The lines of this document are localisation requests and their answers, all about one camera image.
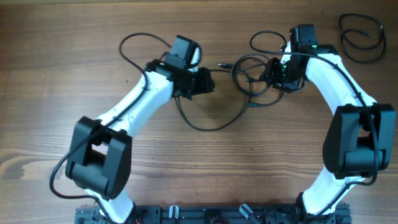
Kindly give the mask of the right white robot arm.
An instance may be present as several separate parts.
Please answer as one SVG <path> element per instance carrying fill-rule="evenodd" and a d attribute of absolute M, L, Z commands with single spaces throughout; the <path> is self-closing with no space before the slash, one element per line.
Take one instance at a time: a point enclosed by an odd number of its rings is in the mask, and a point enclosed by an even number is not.
<path fill-rule="evenodd" d="M 305 214 L 315 218 L 333 213 L 350 189 L 372 185 L 388 167 L 396 111 L 363 91 L 334 46 L 318 44 L 314 25 L 297 25 L 289 36 L 282 58 L 269 60 L 262 77 L 286 92 L 298 90 L 299 81 L 312 82 L 333 114 L 322 148 L 324 167 L 300 198 Z"/>

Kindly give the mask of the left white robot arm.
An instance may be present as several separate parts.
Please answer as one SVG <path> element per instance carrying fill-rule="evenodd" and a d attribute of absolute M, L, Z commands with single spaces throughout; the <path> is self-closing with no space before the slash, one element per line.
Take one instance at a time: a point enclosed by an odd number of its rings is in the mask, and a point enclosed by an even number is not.
<path fill-rule="evenodd" d="M 172 97 L 213 91 L 210 71 L 199 67 L 201 47 L 176 36 L 163 59 L 149 62 L 137 85 L 97 119 L 82 117 L 73 131 L 66 176 L 96 200 L 105 223 L 126 223 L 135 204 L 125 185 L 131 173 L 132 140 Z"/>

